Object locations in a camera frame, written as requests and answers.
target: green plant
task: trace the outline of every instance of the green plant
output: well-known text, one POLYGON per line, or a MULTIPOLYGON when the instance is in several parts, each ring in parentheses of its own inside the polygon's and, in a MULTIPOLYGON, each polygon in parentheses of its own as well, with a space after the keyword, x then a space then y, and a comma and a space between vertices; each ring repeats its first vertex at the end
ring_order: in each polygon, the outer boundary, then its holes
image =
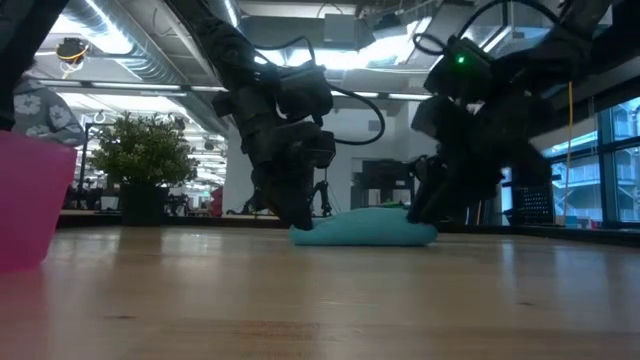
POLYGON ((100 149, 90 163, 121 184, 177 185, 195 179, 198 161, 173 124, 157 117, 131 119, 124 113, 97 135, 100 149))

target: potted plant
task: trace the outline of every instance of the potted plant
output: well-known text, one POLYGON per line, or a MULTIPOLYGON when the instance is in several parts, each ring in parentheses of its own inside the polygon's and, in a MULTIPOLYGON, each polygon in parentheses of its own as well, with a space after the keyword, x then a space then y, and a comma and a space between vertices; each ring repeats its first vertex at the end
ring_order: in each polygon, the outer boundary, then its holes
POLYGON ((172 123, 125 113, 96 136, 100 148, 91 164, 120 184, 124 225, 158 226, 169 187, 197 176, 198 161, 172 123))

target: blue cloth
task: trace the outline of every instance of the blue cloth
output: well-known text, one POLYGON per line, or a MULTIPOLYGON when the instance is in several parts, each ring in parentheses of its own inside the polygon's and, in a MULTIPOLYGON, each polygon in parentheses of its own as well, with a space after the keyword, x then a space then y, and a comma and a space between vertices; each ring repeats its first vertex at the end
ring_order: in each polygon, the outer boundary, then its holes
POLYGON ((314 219, 311 231, 291 228, 295 245, 424 246, 438 236, 435 227, 411 224, 404 209, 364 208, 314 219))

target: wooden table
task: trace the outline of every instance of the wooden table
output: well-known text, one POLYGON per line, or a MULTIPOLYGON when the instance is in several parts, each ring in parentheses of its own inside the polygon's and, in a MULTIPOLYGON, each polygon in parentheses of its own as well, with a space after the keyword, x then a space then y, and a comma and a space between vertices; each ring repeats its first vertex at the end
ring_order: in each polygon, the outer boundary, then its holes
POLYGON ((640 359, 640 253, 443 235, 296 248, 263 229, 60 231, 0 276, 0 359, 640 359))

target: pink container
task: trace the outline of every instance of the pink container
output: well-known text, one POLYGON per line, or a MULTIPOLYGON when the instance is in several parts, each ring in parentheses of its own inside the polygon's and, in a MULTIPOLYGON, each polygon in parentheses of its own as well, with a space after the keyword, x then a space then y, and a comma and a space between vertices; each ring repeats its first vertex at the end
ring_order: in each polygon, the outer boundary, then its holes
POLYGON ((0 131, 0 274, 47 256, 76 151, 0 131))

